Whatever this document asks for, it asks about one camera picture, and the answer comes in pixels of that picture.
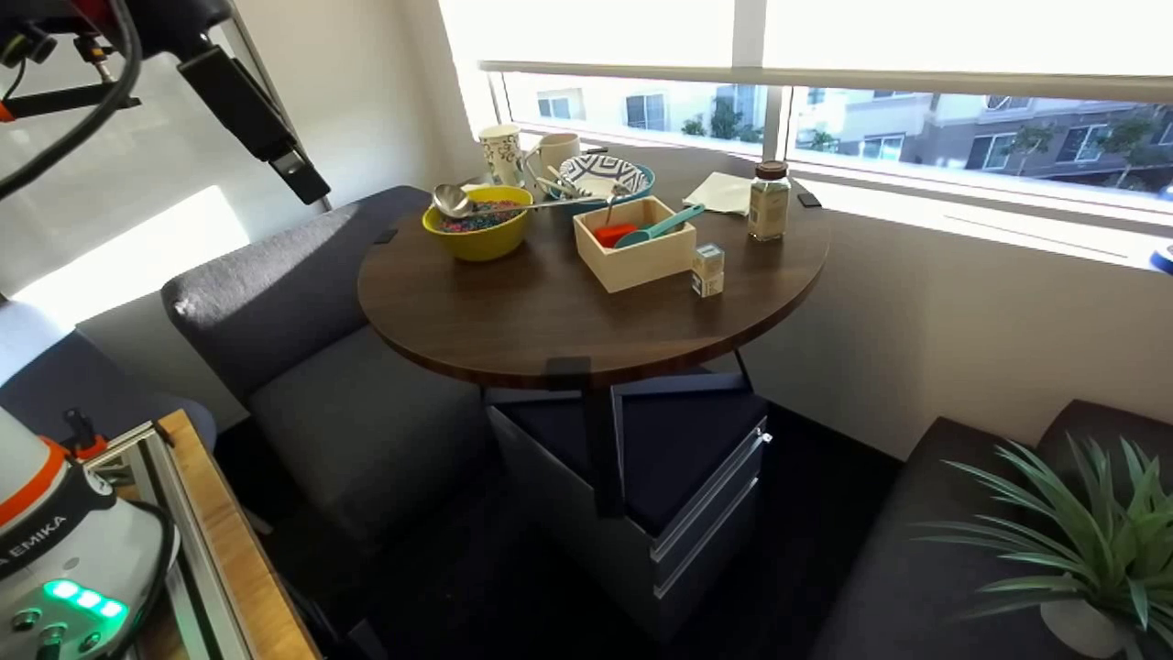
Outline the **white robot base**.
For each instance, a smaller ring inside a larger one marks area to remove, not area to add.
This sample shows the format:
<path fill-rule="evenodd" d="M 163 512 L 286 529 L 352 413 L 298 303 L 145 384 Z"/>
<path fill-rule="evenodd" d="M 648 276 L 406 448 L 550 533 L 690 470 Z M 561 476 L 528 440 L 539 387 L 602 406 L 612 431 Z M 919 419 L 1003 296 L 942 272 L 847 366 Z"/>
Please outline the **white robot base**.
<path fill-rule="evenodd" d="M 119 660 L 170 550 L 159 512 L 0 409 L 0 660 Z"/>

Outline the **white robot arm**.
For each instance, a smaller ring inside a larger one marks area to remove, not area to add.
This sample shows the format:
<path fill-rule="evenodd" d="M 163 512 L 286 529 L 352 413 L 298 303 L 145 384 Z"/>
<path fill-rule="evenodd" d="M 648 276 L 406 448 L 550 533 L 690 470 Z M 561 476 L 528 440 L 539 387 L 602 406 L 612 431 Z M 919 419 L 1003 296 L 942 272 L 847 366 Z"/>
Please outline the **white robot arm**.
<path fill-rule="evenodd" d="M 59 113 L 83 106 L 83 117 L 42 155 L 26 159 L 0 179 L 0 195 L 13 195 L 88 144 L 119 111 L 133 106 L 133 88 L 152 55 L 170 52 L 181 78 L 214 111 L 214 117 L 304 203 L 329 195 L 325 175 L 313 166 L 288 121 L 260 80 L 208 39 L 208 29 L 230 17 L 229 0 L 0 0 L 0 62 L 23 72 L 54 52 L 54 38 L 71 32 L 77 55 L 104 66 L 121 55 L 119 78 L 98 83 L 0 99 L 4 121 Z"/>

